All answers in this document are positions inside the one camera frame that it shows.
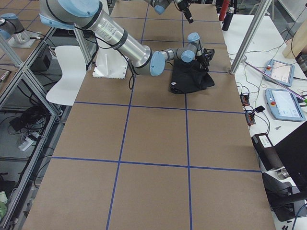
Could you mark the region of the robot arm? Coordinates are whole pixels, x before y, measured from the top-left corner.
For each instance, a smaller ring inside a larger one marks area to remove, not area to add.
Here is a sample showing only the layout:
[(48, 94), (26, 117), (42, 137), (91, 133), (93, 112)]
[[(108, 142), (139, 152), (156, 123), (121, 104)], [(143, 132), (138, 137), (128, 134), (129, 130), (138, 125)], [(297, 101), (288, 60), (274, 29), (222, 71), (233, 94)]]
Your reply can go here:
[(189, 0), (145, 0), (158, 14), (164, 13), (166, 8), (173, 2), (176, 9), (182, 12), (189, 23), (193, 23), (192, 14), (189, 10), (191, 2)]
[(173, 59), (186, 63), (196, 60), (200, 69), (208, 70), (214, 56), (213, 49), (202, 46), (197, 32), (188, 35), (188, 45), (184, 48), (153, 52), (113, 21), (99, 0), (41, 0), (39, 5), (43, 24), (66, 30), (93, 31), (99, 40), (129, 59), (128, 66), (136, 75), (158, 76), (164, 71), (165, 63)]

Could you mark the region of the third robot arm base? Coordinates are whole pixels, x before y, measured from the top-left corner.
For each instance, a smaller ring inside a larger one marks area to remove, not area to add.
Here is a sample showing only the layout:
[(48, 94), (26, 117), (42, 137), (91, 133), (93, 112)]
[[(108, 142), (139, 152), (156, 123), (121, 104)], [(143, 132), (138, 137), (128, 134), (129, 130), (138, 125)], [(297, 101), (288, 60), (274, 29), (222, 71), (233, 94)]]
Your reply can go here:
[(35, 41), (30, 38), (32, 33), (28, 33), (17, 15), (5, 13), (0, 16), (0, 35), (8, 40), (13, 48), (30, 48)]

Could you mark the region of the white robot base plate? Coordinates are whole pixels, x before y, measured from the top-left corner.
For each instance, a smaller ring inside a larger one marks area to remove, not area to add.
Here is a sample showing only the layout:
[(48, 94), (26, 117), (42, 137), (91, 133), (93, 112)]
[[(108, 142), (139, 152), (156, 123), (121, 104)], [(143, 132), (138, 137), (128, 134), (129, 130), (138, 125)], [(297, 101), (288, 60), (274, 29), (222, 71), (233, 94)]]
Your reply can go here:
[(127, 69), (127, 61), (118, 51), (113, 49), (99, 49), (93, 77), (124, 79)]

